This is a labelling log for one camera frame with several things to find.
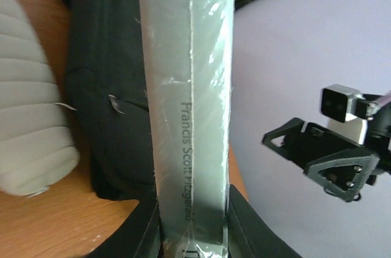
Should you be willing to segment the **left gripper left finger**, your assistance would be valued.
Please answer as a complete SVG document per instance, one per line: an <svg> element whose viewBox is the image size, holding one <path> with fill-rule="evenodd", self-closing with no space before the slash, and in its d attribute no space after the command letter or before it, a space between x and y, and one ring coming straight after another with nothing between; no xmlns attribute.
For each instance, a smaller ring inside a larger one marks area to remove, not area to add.
<svg viewBox="0 0 391 258"><path fill-rule="evenodd" d="M87 258L157 258L162 256L156 193L140 201L123 224Z"/></svg>

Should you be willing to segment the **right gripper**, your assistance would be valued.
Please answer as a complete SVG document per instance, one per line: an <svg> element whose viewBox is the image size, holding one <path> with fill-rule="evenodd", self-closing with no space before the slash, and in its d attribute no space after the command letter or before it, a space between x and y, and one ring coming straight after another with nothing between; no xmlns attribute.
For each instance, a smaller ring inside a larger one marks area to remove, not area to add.
<svg viewBox="0 0 391 258"><path fill-rule="evenodd" d="M360 191L376 169L379 155L363 145L297 117L263 135L261 143L303 168L325 192L345 202L360 199Z"/></svg>

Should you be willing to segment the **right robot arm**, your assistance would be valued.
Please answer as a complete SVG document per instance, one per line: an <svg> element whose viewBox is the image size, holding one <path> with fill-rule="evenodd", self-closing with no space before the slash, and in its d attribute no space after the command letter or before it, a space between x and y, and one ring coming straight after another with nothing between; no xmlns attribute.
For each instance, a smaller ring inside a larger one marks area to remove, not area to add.
<svg viewBox="0 0 391 258"><path fill-rule="evenodd" d="M295 117L266 133L262 143L300 167L325 193L359 201L365 185L390 173L390 105L371 120L330 120L326 127Z"/></svg>

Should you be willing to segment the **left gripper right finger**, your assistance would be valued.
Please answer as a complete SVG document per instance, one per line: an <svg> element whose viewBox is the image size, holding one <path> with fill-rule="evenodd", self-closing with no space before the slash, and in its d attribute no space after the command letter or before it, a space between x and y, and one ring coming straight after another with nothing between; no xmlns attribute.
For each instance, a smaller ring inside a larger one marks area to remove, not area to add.
<svg viewBox="0 0 391 258"><path fill-rule="evenodd" d="M267 226L235 185L230 185L227 218L229 257L301 257Z"/></svg>

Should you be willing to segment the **beige ribbed pencil case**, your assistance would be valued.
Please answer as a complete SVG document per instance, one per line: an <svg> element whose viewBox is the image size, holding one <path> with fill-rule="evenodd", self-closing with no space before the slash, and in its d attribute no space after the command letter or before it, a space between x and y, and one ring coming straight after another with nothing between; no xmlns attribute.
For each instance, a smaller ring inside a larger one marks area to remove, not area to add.
<svg viewBox="0 0 391 258"><path fill-rule="evenodd" d="M79 163L45 52L17 0L1 0L1 191L47 190Z"/></svg>

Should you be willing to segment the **grey paperback book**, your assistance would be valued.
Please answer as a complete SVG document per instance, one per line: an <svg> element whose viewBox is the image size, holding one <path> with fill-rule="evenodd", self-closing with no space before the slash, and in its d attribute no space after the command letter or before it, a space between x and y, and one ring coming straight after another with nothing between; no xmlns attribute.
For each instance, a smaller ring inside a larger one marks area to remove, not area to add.
<svg viewBox="0 0 391 258"><path fill-rule="evenodd" d="M139 0L165 257L227 257L235 0Z"/></svg>

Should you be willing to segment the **black student backpack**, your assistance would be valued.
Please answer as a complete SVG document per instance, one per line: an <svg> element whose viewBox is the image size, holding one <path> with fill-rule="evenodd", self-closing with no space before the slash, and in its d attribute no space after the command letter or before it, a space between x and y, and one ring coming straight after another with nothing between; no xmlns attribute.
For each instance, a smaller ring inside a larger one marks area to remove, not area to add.
<svg viewBox="0 0 391 258"><path fill-rule="evenodd" d="M62 0L70 9L64 88L90 143L95 194L139 200L154 189L139 0Z"/></svg>

